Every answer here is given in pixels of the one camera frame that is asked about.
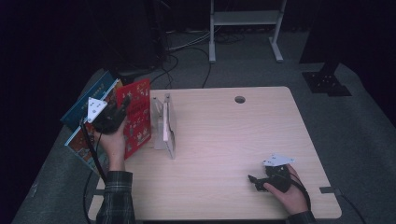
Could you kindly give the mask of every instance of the blue book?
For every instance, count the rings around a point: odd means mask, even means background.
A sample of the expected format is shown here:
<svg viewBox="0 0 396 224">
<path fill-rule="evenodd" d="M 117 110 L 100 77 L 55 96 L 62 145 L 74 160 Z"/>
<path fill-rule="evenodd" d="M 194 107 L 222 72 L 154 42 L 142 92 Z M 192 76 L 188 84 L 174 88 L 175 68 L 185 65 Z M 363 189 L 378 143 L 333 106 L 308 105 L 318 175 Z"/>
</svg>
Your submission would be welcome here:
<svg viewBox="0 0 396 224">
<path fill-rule="evenodd" d="M 108 89 L 113 85 L 116 79 L 111 76 L 110 72 L 106 71 L 99 78 L 99 80 L 87 90 L 78 101 L 64 114 L 61 122 L 66 125 L 70 131 L 75 131 L 78 128 L 79 121 L 86 118 L 88 114 L 88 98 L 102 99 Z"/>
</svg>

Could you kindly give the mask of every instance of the wooden table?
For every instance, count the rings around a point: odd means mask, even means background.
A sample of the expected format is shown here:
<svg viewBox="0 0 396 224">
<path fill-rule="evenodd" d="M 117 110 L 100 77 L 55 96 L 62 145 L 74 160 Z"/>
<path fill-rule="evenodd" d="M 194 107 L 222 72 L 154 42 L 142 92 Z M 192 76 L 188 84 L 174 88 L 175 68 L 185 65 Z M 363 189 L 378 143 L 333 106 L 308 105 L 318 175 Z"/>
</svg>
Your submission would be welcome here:
<svg viewBox="0 0 396 224">
<path fill-rule="evenodd" d="M 273 153 L 296 160 L 316 218 L 338 218 L 341 209 L 286 87 L 151 91 L 170 92 L 177 117 L 176 159 L 153 148 L 153 139 L 126 161 L 134 173 L 139 220 L 283 219 L 287 213 L 269 192 L 258 192 L 248 175 L 265 177 L 262 161 Z M 235 97 L 246 101 L 238 104 Z M 104 188 L 100 180 L 98 189 Z M 95 219 L 102 203 L 95 196 Z"/>
</svg>

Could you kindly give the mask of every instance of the dark background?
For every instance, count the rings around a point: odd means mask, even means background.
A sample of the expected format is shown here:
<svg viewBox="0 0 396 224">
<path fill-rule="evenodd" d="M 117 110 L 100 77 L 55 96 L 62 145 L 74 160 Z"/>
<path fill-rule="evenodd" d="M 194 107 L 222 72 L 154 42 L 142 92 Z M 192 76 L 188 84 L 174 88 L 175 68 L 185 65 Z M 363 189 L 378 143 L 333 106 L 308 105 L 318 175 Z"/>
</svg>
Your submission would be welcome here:
<svg viewBox="0 0 396 224">
<path fill-rule="evenodd" d="M 117 17 L 104 2 L 1 3 L 2 222 L 12 220 L 18 211 L 63 127 L 60 117 L 77 100 L 91 75 L 102 67 L 134 63 L 133 55 L 123 51 L 128 44 L 122 41 L 125 33 L 116 29 Z M 208 29 L 209 1 L 165 2 L 171 10 L 163 12 L 164 29 Z M 275 1 L 231 2 L 236 3 L 234 9 L 276 6 Z M 322 0 L 318 7 L 319 3 L 289 0 L 287 4 L 282 30 L 311 28 L 302 63 L 323 62 L 329 52 L 340 55 L 341 62 L 360 76 L 395 124 L 396 18 L 391 1 Z M 217 3 L 219 8 L 226 6 L 228 1 Z"/>
</svg>

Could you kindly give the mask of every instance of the plaid sleeve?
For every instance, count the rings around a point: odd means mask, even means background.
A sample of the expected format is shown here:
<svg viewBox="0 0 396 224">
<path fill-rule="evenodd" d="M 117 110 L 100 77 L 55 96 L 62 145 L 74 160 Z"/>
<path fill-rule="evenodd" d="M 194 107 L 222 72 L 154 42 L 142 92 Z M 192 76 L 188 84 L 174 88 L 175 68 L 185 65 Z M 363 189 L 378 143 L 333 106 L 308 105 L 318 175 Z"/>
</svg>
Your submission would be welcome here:
<svg viewBox="0 0 396 224">
<path fill-rule="evenodd" d="M 109 171 L 105 195 L 96 223 L 136 223 L 132 202 L 132 173 Z"/>
</svg>

